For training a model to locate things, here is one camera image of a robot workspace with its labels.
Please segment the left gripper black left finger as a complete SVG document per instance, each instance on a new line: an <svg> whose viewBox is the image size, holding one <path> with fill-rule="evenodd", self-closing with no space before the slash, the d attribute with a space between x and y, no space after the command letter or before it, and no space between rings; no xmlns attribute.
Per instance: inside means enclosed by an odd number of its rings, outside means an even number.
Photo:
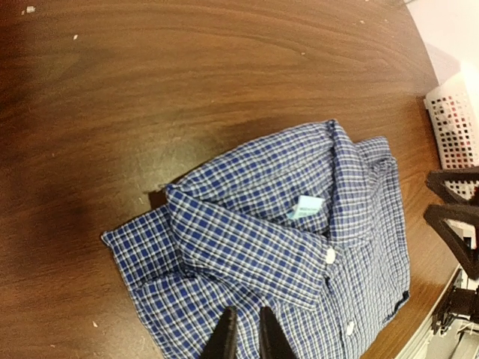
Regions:
<svg viewBox="0 0 479 359"><path fill-rule="evenodd" d="M237 355L237 309L226 307L202 353L202 359L234 359Z"/></svg>

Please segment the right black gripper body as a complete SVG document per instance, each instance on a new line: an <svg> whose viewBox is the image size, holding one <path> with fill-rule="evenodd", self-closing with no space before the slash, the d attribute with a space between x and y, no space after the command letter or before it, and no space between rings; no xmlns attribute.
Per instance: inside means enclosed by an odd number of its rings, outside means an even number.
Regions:
<svg viewBox="0 0 479 359"><path fill-rule="evenodd" d="M470 224L477 230L478 193L475 192L470 200L466 200L446 186L447 181L453 180L478 181L478 167L429 172L426 185L443 200L443 204L430 204L424 212L424 219L449 247L466 274L477 279L478 249L470 248L447 221Z"/></svg>

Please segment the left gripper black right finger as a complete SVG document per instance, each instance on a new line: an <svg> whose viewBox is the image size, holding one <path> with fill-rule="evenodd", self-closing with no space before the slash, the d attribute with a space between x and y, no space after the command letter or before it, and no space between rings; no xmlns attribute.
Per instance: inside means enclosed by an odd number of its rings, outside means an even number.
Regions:
<svg viewBox="0 0 479 359"><path fill-rule="evenodd" d="M294 358L294 352L270 307L260 309L259 349L263 359Z"/></svg>

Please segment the blue small-check long sleeve shirt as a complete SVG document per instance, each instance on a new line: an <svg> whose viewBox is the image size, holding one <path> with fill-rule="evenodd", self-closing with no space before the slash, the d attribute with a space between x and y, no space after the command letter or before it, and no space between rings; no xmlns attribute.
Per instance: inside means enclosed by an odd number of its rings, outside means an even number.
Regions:
<svg viewBox="0 0 479 359"><path fill-rule="evenodd" d="M397 161L335 120L245 143L103 234L166 358L198 358L226 307L238 358L270 307L298 358L359 358L409 299Z"/></svg>

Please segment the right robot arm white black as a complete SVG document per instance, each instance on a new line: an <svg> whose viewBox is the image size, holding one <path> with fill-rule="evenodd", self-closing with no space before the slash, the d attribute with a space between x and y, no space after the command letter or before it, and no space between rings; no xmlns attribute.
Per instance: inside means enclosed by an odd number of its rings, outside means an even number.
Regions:
<svg viewBox="0 0 479 359"><path fill-rule="evenodd" d="M435 230L443 242L456 257L464 272L473 280L478 279L478 248L467 244L447 223L455 220L473 226L478 232L478 190L472 198L465 199L450 190L449 181L478 181L478 168L431 171L427 175L426 185L439 198L442 205L430 204L424 212L425 221ZM455 319L467 319L478 323L478 290L462 289L451 284L433 311L433 333L445 330Z"/></svg>

